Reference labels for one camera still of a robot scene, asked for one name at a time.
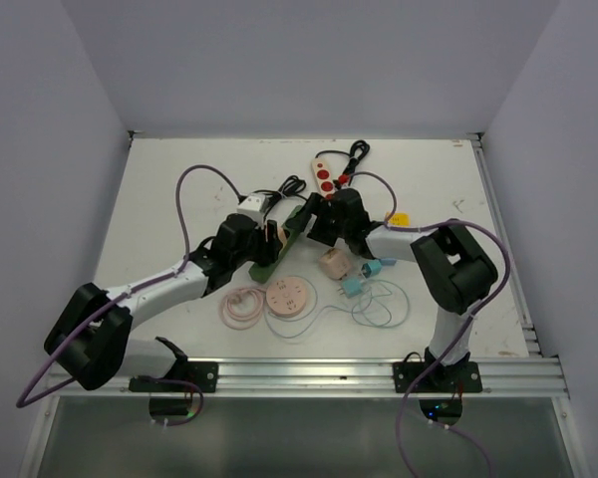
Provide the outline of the green power strip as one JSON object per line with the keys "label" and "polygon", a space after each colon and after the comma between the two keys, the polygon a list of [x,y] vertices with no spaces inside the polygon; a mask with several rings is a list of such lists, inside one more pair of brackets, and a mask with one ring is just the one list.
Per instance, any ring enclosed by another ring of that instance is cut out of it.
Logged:
{"label": "green power strip", "polygon": [[[274,275],[276,269],[284,260],[290,249],[294,246],[300,237],[301,230],[296,226],[299,224],[302,206],[296,206],[288,214],[286,219],[279,223],[273,219],[266,219],[264,222],[264,252],[267,253],[263,263],[255,262],[248,270],[249,278],[257,284],[267,283]],[[285,248],[282,247],[278,235],[277,227],[282,226],[289,234],[289,241]]]}

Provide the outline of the beige wooden power strip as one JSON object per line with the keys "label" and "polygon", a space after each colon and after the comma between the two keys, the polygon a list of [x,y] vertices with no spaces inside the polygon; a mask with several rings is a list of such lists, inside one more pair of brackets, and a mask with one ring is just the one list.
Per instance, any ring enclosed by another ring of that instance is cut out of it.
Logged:
{"label": "beige wooden power strip", "polygon": [[310,162],[311,172],[316,184],[317,192],[329,199],[336,190],[335,177],[328,162],[323,157],[314,157]]}

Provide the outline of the light pink cube adapter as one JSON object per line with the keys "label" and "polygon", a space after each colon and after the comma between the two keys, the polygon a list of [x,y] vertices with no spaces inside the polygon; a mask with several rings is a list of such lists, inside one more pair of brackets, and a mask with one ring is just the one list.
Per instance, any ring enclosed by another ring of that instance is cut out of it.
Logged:
{"label": "light pink cube adapter", "polygon": [[347,254],[338,248],[331,248],[318,260],[321,271],[332,280],[342,280],[352,270]]}

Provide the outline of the yellow cube adapter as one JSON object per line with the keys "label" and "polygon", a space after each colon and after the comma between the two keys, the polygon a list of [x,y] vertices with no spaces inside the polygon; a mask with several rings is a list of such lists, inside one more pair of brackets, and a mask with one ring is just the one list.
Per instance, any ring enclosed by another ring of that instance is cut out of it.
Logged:
{"label": "yellow cube adapter", "polygon": [[410,217],[407,213],[404,212],[396,212],[392,215],[387,214],[386,221],[392,227],[408,228],[410,226]]}

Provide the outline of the teal dual usb charger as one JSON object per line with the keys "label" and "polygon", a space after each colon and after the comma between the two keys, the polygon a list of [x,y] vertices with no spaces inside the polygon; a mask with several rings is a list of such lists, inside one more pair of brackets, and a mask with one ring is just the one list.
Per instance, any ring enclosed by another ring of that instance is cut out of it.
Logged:
{"label": "teal dual usb charger", "polygon": [[369,279],[377,276],[383,269],[383,264],[380,260],[374,259],[367,261],[362,264],[360,274],[365,278]]}

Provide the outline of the pink round socket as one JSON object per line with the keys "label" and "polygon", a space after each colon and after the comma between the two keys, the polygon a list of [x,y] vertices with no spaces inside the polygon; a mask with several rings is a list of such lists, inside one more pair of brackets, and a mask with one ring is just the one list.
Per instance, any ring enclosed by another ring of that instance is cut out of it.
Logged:
{"label": "pink round socket", "polygon": [[281,319],[298,317],[308,304],[307,283],[296,276],[276,280],[265,291],[268,310]]}

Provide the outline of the light teal charger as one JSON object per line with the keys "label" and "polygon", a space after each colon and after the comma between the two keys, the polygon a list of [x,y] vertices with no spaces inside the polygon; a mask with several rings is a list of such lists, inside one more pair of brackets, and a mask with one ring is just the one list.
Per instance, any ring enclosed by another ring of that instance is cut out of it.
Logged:
{"label": "light teal charger", "polygon": [[365,281],[359,277],[344,279],[339,288],[339,293],[348,299],[360,296],[364,292]]}

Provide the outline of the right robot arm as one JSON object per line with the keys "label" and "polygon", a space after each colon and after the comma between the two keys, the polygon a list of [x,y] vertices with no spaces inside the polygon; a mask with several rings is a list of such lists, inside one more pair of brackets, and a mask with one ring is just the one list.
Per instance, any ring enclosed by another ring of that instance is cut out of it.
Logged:
{"label": "right robot arm", "polygon": [[469,357],[474,316],[491,300],[491,288],[498,282],[496,266],[472,233],[477,231],[500,246],[495,235],[459,219],[419,227],[391,225],[387,218],[373,220],[360,193],[352,188],[339,190],[329,199],[311,194],[288,227],[329,246],[343,240],[359,257],[417,264],[438,305],[424,378],[439,391],[458,381],[457,365]]}

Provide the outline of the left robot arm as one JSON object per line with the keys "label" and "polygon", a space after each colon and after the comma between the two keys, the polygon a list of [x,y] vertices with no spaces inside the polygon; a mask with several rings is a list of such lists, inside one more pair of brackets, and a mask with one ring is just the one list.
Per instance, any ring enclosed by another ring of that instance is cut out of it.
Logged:
{"label": "left robot arm", "polygon": [[160,273],[116,288],[94,283],[79,287],[46,337],[44,351],[83,389],[97,389],[119,372],[135,327],[212,294],[247,262],[273,264],[283,246],[276,221],[261,225],[232,213],[210,240],[187,249]]}

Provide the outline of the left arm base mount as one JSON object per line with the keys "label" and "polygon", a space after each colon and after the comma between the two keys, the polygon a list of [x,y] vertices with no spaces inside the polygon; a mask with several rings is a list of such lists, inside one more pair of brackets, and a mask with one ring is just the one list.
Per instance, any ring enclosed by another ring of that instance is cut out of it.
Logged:
{"label": "left arm base mount", "polygon": [[131,392],[189,392],[192,383],[203,393],[215,393],[218,369],[216,361],[191,360],[172,341],[156,337],[131,340],[119,374],[130,379]]}

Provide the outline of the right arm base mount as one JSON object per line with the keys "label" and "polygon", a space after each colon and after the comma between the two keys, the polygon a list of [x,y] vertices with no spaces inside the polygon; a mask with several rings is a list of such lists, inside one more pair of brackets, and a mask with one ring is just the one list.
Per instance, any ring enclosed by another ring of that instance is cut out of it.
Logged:
{"label": "right arm base mount", "polygon": [[[409,353],[404,359],[392,363],[393,382],[396,393],[405,393],[410,384],[434,361],[429,350],[424,355]],[[415,386],[420,393],[481,393],[483,385],[478,364],[470,354],[452,365],[437,365]]]}

